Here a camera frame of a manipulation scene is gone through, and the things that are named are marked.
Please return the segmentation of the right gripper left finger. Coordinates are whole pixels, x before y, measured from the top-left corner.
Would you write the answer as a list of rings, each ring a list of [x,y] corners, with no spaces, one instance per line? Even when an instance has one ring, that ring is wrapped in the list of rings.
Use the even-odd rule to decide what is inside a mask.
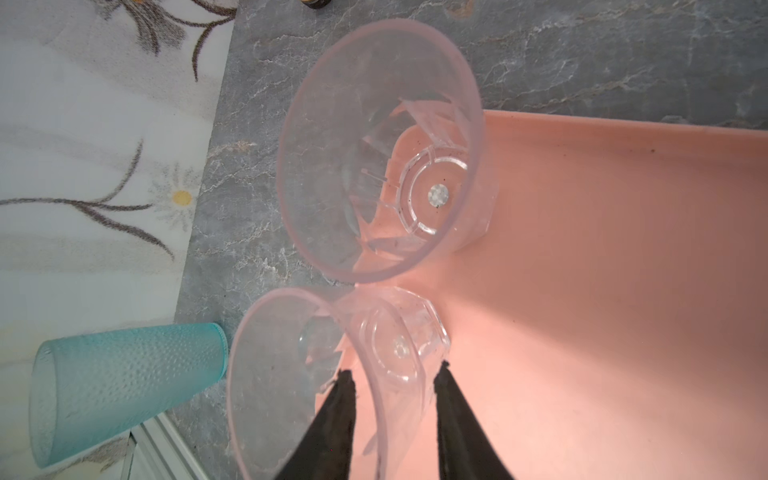
[[[347,480],[356,414],[352,372],[340,370],[320,410],[276,479]]]

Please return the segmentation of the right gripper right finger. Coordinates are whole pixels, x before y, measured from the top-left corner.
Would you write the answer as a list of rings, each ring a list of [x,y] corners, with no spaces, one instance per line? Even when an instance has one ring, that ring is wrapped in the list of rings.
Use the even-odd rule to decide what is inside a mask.
[[[434,379],[440,478],[513,480],[514,477],[493,449],[449,366],[447,361],[443,361]]]

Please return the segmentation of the clear glass two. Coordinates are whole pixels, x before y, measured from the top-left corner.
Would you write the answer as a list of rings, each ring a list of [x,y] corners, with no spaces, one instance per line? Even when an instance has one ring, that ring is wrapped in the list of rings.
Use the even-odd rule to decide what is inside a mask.
[[[227,373],[231,446],[246,479],[287,464],[342,371],[355,384],[351,475],[392,479],[450,350],[434,305],[395,286],[273,290],[246,312]]]

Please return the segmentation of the clear glass one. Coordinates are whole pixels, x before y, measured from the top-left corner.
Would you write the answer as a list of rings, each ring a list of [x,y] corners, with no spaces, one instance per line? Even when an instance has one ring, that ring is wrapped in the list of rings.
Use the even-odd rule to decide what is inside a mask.
[[[343,282],[381,282],[484,236],[499,182],[462,53],[410,19],[343,37],[290,105],[277,188],[301,255]]]

